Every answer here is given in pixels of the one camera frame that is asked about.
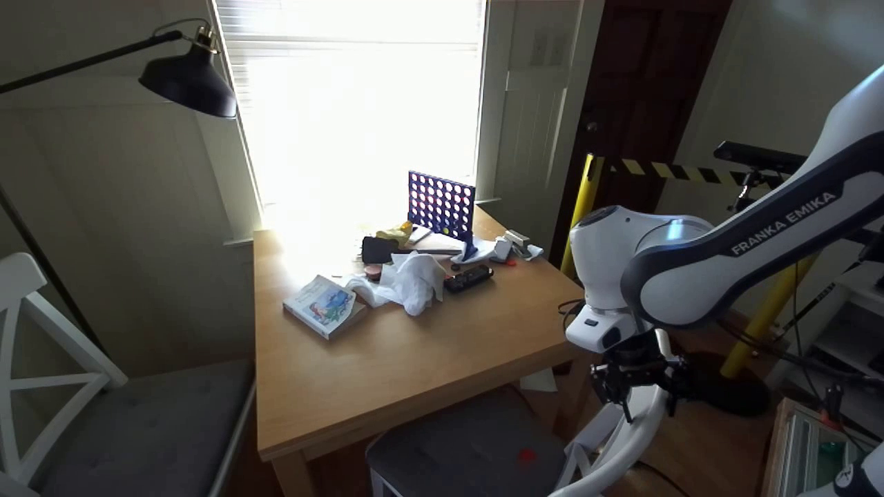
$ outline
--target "wooden table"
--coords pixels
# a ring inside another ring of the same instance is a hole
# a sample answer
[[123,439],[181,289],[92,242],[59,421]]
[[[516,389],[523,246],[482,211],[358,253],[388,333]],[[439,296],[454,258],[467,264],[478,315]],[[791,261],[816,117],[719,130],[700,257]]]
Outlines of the wooden table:
[[[503,225],[478,210],[475,231],[492,239]],[[500,264],[489,285],[420,316],[373,308],[333,341],[283,311],[294,264],[280,233],[255,236],[258,450],[284,494],[315,494],[309,457],[565,360],[573,373],[555,424],[579,427],[588,352],[565,340],[559,304],[584,291],[550,261]]]

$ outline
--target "wooden door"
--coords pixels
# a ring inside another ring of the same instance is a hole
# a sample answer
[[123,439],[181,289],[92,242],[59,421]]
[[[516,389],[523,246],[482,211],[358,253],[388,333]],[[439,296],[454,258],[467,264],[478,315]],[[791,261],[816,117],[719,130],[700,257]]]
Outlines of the wooden door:
[[[729,0],[608,0],[584,97],[554,258],[561,257],[585,155],[674,160]],[[596,207],[655,210],[660,178],[606,177]]]

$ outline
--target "gray cushion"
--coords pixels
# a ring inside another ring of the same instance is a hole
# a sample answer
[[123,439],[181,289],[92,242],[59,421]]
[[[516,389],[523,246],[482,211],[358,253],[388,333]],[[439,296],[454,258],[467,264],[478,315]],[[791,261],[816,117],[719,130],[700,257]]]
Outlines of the gray cushion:
[[519,392],[497,389],[384,432],[367,467],[404,497],[538,497],[565,446]]
[[132,377],[67,429],[44,494],[207,494],[253,387],[250,360]]

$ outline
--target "wooden floor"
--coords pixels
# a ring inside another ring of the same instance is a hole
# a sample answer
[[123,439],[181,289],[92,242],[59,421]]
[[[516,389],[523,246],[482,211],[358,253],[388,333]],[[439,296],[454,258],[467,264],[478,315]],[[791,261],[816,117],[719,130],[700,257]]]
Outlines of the wooden floor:
[[[690,352],[693,349],[729,349],[733,340],[721,330],[681,333],[678,336]],[[538,405],[538,416],[555,407],[554,394],[530,394]],[[751,497],[759,494],[765,443],[775,421],[775,407],[759,416],[724,413],[703,400],[682,400],[678,413],[663,420],[659,439],[645,456],[648,463],[672,478],[690,497]],[[312,474],[320,497],[367,497],[367,470],[362,461],[364,442],[346,446],[334,456],[312,461]],[[255,424],[246,439],[244,461],[232,478],[232,497],[277,497],[283,494],[271,467],[255,453]],[[631,470],[614,487],[614,497],[681,494],[653,470]]]

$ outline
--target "lamp arm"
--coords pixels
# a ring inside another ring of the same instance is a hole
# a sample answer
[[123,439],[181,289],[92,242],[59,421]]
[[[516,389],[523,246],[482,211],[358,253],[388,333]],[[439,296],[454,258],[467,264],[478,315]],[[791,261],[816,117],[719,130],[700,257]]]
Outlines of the lamp arm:
[[87,65],[96,65],[96,62],[106,62],[106,61],[113,61],[113,57],[123,57],[123,54],[131,54],[131,53],[150,48],[154,44],[170,44],[170,40],[177,40],[177,37],[186,37],[186,33],[167,31],[167,33],[150,35],[150,37],[137,40],[137,44],[124,44],[124,46],[117,46],[117,48],[109,48],[109,53],[99,53],[99,54],[92,54],[92,57],[80,57],[80,61],[72,61],[72,62],[65,62],[65,65],[56,65],[56,68],[48,68],[48,72],[37,72],[37,73],[27,73],[27,77],[12,79],[12,83],[0,83],[0,93],[25,88],[25,86],[34,86],[34,83],[43,83],[43,79],[54,79],[54,77],[61,77],[61,73],[70,73],[70,72],[80,72]]

